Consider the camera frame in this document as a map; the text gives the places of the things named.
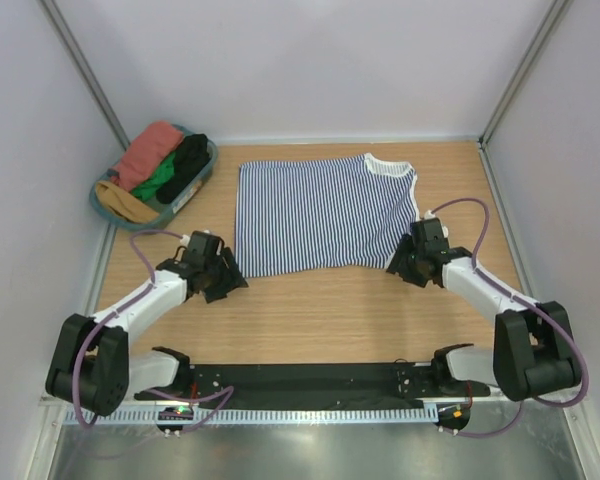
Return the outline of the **blue white striped tank top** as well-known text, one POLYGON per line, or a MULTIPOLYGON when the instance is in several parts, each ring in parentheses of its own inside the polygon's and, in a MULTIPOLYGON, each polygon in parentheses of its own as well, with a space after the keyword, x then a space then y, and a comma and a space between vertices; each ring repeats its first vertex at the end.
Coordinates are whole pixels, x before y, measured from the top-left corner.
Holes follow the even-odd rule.
POLYGON ((384 269, 419 218, 417 173, 370 153, 256 161, 239 169, 235 257, 246 278, 384 269))

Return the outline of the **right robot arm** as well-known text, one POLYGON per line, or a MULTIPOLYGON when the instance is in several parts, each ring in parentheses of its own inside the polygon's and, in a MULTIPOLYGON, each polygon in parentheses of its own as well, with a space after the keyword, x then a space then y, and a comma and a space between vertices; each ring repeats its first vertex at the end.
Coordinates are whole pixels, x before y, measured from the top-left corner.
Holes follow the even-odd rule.
POLYGON ((563 403, 570 406, 586 394, 588 374, 566 309, 521 294, 485 270, 472 252, 452 248, 439 219, 411 224, 387 272, 421 288, 433 283, 454 293, 493 323, 490 350, 468 344, 443 352, 443 363, 430 372, 439 394, 452 396, 467 380, 494 386, 514 402, 578 387, 576 397, 563 403))

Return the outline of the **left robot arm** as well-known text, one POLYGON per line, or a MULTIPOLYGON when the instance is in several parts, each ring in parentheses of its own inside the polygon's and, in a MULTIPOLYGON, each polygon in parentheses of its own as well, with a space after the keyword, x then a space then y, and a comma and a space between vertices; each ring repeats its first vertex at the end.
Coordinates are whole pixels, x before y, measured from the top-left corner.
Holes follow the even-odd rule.
POLYGON ((178 240, 175 254, 150 266, 147 280, 124 298, 63 322, 45 390, 72 405, 79 425, 91 427, 136 395, 183 401, 194 384, 189 357, 166 347, 133 356, 132 345, 192 296, 202 295, 211 303, 247 287, 221 237, 194 231, 178 240))

